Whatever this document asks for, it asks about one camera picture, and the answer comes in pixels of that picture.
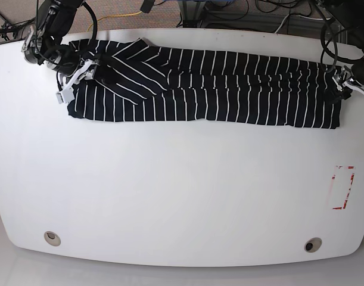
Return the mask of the navy white striped T-shirt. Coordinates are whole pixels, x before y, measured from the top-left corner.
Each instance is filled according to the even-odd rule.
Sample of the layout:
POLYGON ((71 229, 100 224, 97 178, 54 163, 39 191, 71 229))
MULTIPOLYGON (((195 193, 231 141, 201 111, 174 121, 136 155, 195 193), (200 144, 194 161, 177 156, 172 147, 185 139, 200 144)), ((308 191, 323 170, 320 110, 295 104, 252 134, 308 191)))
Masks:
POLYGON ((231 51, 96 42, 121 84, 74 85, 70 116, 102 122, 211 120, 335 129, 341 103, 326 103, 332 76, 318 63, 231 51))

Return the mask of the red tape corner marks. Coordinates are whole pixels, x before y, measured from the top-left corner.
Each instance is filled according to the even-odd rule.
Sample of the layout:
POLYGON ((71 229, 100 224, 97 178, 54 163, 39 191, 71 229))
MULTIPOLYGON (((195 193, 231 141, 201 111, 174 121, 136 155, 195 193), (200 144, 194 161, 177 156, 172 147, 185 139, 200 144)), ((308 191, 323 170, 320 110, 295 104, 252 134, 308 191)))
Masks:
POLYGON ((354 166, 336 166, 331 179, 329 206, 333 210, 346 208, 355 176, 354 166))

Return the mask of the aluminium frame base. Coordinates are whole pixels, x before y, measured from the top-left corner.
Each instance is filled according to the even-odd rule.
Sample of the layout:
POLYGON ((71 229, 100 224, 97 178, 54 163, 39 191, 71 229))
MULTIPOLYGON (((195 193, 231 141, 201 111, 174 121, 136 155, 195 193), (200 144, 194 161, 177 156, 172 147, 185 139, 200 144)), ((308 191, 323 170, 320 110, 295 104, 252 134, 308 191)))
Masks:
POLYGON ((238 21, 244 14, 227 11, 235 1, 225 1, 219 4, 218 1, 177 1, 180 20, 177 28, 201 28, 209 26, 213 20, 220 20, 223 23, 238 21))

